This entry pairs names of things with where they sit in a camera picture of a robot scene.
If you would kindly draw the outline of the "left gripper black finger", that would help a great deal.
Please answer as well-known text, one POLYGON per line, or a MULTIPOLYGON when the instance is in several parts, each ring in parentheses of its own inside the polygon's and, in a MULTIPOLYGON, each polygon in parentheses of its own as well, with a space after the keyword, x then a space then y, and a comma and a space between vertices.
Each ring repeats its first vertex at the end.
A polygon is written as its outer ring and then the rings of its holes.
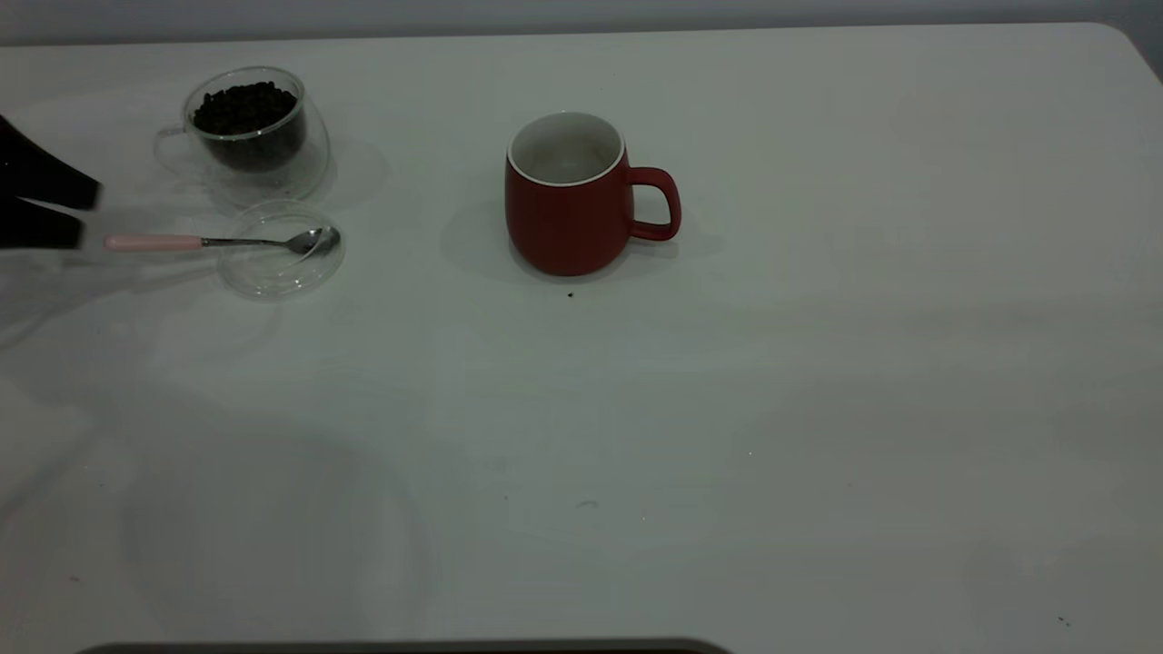
POLYGON ((83 247, 83 220, 26 202, 1 197, 1 249, 74 250, 83 247))
POLYGON ((71 209, 98 207, 104 186, 47 152, 1 119, 1 193, 3 197, 59 204, 71 209))

